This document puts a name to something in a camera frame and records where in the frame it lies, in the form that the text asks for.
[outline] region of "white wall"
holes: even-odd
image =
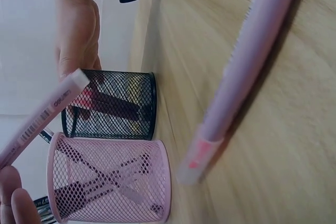
[[[96,0],[101,14],[99,54],[105,70],[125,71],[138,2]],[[57,85],[53,0],[0,0],[0,149]],[[61,131],[57,117],[49,127]],[[15,162],[35,199],[46,195],[48,144],[37,137]]]

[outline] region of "pink highlighter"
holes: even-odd
[[[182,184],[198,182],[224,141],[278,35],[291,0],[251,0],[223,78],[178,171]]]
[[[57,89],[29,116],[0,152],[0,169],[11,165],[33,139],[89,84],[80,70],[67,76]]]

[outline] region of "pen holder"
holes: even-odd
[[[171,179],[161,141],[51,140],[47,188],[59,223],[139,223],[169,216]]]
[[[156,120],[153,73],[83,72],[90,84],[62,111],[66,137],[152,139]]]

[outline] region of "pink pen cap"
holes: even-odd
[[[198,181],[223,143],[224,138],[216,142],[204,139],[202,128],[201,125],[196,131],[188,152],[178,168],[176,179],[181,184],[191,185]]]

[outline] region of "wood grain surface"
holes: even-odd
[[[336,223],[336,0],[294,0],[206,178],[175,172],[211,103],[249,0],[140,0],[130,70],[154,71],[168,223]]]

